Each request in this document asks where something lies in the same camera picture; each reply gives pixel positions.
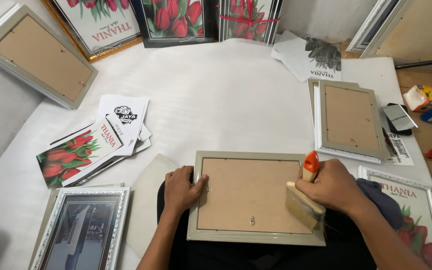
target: black pants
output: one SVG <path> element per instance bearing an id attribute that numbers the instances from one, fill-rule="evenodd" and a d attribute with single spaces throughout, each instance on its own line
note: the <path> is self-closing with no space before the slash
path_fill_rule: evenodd
<path id="1" fill-rule="evenodd" d="M 164 182 L 157 195 L 157 222 L 164 209 Z M 326 211 L 326 246 L 262 244 L 243 242 L 187 241 L 189 210 L 185 211 L 174 236 L 170 270 L 257 270 L 251 260 L 278 256 L 273 270 L 374 270 L 375 261 L 363 236 L 346 215 Z"/>

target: gray cloth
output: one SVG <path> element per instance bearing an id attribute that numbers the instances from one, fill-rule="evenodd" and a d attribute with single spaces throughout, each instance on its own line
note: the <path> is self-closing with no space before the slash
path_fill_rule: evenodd
<path id="1" fill-rule="evenodd" d="M 382 216 L 394 230 L 403 227 L 403 214 L 399 204 L 388 194 L 381 191 L 380 183 L 358 178 L 356 184 L 364 195 L 378 207 Z"/>

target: red ribbon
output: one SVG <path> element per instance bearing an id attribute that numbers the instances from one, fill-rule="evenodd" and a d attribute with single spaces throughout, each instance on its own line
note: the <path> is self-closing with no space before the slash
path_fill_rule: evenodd
<path id="1" fill-rule="evenodd" d="M 243 39 L 246 38 L 246 35 L 248 34 L 249 28 L 250 27 L 252 28 L 254 26 L 254 24 L 279 21 L 279 18 L 253 21 L 253 0 L 246 0 L 246 6 L 248 7 L 249 18 L 245 18 L 244 15 L 240 15 L 239 18 L 231 18 L 231 17 L 226 17 L 226 16 L 221 15 L 221 13 L 219 14 L 219 17 L 221 17 L 223 19 L 246 24 L 246 32 L 244 32 Z"/>

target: hand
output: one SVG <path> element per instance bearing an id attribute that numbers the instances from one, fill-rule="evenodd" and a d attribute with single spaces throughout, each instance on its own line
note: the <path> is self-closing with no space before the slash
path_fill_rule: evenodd
<path id="1" fill-rule="evenodd" d="M 182 166 L 180 169 L 166 174 L 164 181 L 165 211 L 181 216 L 198 199 L 209 177 L 203 174 L 194 186 L 191 185 L 189 178 L 193 168 L 193 166 Z"/>
<path id="2" fill-rule="evenodd" d="M 295 187 L 311 200 L 345 214 L 371 202 L 336 158 L 319 162 L 319 173 L 314 183 L 304 181 L 303 168 L 299 169 Z"/>

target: white table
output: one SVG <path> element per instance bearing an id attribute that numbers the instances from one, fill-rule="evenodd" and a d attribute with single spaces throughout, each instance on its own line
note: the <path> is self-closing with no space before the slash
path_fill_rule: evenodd
<path id="1" fill-rule="evenodd" d="M 139 44 L 94 64 L 99 76 L 78 110 L 45 99 L 0 158 L 0 269 L 25 270 L 30 263 L 49 196 L 35 156 L 50 142 L 92 123 L 103 94 L 150 100 L 145 123 L 153 145 L 86 185 L 124 182 L 130 187 L 158 153 L 192 165 L 196 150 L 313 150 L 307 85 L 270 53 L 270 47 L 235 39 L 162 49 Z M 374 89 L 380 106 L 402 103 L 392 59 L 344 59 L 342 69 L 344 81 Z M 404 142 L 415 166 L 341 160 L 355 176 L 364 165 L 432 185 L 415 138 Z M 120 256 L 122 269 L 134 269 L 139 262 L 128 246 Z"/>

